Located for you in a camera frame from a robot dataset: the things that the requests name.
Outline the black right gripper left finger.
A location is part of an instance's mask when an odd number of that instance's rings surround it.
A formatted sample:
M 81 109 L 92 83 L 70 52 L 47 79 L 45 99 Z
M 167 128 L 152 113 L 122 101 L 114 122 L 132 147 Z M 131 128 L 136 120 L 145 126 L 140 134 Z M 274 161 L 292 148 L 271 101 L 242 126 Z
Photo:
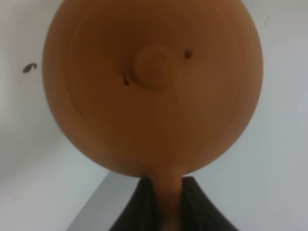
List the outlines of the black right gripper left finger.
M 110 230 L 155 231 L 157 230 L 156 222 L 156 203 L 153 184 L 149 179 L 141 179 L 127 206 Z

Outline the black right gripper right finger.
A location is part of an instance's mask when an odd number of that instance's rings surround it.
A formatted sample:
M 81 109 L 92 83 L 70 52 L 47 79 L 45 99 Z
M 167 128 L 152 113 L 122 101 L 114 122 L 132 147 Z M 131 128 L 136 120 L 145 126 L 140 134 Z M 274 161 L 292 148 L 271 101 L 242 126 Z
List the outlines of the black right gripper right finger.
M 216 208 L 194 177 L 181 179 L 179 231 L 238 231 Z

